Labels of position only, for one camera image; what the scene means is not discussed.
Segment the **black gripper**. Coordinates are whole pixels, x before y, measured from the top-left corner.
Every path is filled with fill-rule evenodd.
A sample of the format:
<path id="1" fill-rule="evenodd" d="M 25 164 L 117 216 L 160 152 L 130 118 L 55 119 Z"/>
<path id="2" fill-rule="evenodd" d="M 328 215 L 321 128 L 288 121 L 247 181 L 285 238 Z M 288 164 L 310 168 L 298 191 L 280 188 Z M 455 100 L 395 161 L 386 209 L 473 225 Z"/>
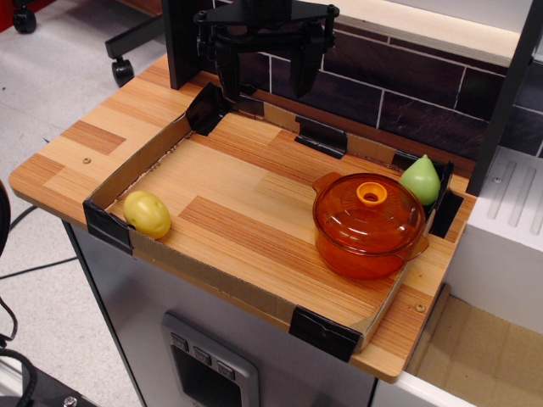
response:
<path id="1" fill-rule="evenodd" d="M 224 98 L 239 100 L 239 53 L 291 52 L 290 86 L 296 98 L 306 95 L 316 80 L 322 55 L 333 46 L 333 26 L 339 8 L 305 1 L 234 1 L 200 11 L 200 56 L 216 61 Z"/>

